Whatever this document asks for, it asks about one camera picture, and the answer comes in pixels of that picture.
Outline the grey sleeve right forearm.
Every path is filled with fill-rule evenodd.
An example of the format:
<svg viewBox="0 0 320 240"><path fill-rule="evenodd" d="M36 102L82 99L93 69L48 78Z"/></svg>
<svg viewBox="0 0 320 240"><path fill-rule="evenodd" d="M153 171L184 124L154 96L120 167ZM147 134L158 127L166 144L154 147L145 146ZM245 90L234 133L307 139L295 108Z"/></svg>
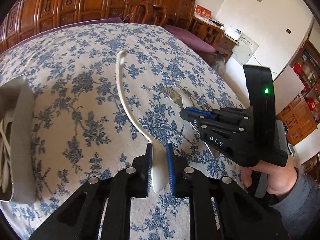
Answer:
<svg viewBox="0 0 320 240"><path fill-rule="evenodd" d="M310 177L297 172L297 181L284 198L271 198L270 207L281 215L291 239L319 239L319 188Z"/></svg>

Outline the person's right hand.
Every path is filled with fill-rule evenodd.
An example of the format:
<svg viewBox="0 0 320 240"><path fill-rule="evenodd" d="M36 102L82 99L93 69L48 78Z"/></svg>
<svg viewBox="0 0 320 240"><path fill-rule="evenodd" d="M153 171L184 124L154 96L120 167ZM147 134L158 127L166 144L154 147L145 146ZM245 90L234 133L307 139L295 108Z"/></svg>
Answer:
<svg viewBox="0 0 320 240"><path fill-rule="evenodd" d="M298 173L295 169L295 161L289 156L285 167L280 167L260 161L254 167L240 167L241 179L245 187L252 184L253 171L267 174L268 184L266 191L271 195L276 195L279 201L283 200L292 191L296 184Z"/></svg>

